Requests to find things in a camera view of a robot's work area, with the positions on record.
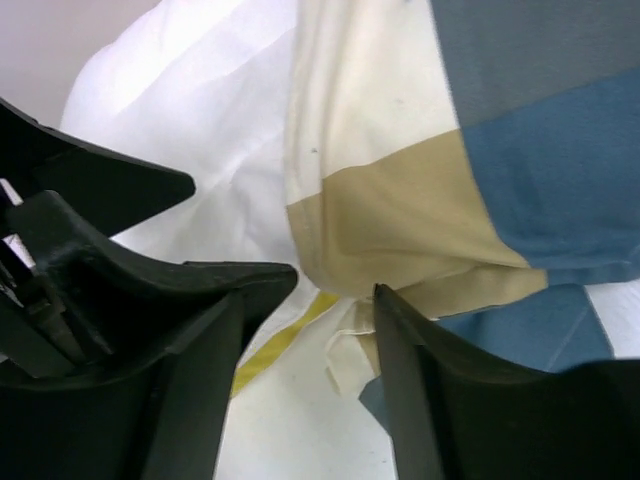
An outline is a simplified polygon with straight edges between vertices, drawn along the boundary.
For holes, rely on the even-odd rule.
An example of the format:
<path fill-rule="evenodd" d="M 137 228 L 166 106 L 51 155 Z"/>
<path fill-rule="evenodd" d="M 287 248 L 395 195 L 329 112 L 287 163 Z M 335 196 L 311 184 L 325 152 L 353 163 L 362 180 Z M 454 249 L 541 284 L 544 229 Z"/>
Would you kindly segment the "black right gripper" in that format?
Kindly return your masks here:
<path fill-rule="evenodd" d="M 44 126 L 1 103 L 1 212 L 44 190 L 111 237 L 194 195 L 192 177 Z M 28 375 L 66 375 L 84 354 L 50 283 L 1 245 L 1 355 Z"/>

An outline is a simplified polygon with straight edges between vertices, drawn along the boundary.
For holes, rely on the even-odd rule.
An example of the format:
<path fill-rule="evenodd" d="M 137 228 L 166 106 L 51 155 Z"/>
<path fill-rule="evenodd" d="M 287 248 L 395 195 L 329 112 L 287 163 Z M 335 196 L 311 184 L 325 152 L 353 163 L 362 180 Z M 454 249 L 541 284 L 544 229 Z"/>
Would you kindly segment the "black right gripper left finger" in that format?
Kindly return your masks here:
<path fill-rule="evenodd" d="M 211 478 L 237 362 L 295 269 L 153 260 L 51 191 L 4 224 L 33 265 L 2 247 L 2 477 Z"/>

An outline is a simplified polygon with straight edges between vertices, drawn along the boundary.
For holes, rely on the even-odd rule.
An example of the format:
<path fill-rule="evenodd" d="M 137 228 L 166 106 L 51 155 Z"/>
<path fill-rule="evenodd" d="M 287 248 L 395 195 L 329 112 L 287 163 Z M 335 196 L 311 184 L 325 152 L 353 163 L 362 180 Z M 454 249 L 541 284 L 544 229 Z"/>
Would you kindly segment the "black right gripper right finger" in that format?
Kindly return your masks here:
<path fill-rule="evenodd" d="M 546 373 L 494 356 L 374 290 L 401 479 L 635 479 L 639 364 Z"/>

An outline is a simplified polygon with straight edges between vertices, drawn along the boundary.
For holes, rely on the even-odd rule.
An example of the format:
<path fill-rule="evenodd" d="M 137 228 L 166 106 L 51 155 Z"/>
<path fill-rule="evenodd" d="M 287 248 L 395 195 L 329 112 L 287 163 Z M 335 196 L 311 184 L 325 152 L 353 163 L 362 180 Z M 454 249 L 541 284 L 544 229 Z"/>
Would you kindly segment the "plaid beige blue pillowcase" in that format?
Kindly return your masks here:
<path fill-rule="evenodd" d="M 287 213 L 304 274 L 352 301 L 336 389 L 383 413 L 385 284 L 543 371 L 639 355 L 639 5 L 302 1 Z"/>

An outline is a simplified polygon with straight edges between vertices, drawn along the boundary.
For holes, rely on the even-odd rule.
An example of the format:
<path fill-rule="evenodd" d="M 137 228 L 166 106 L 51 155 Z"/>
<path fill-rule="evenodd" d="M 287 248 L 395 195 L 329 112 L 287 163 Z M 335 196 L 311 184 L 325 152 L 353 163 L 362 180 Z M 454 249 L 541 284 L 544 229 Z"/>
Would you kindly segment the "white pillow yellow edge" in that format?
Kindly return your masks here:
<path fill-rule="evenodd" d="M 87 62 L 62 129 L 196 183 L 123 245 L 174 263 L 296 263 L 282 172 L 296 23 L 293 1 L 162 1 Z M 261 327 L 237 371 L 218 478 L 394 477 L 386 432 L 325 372 L 347 307 L 301 279 Z"/>

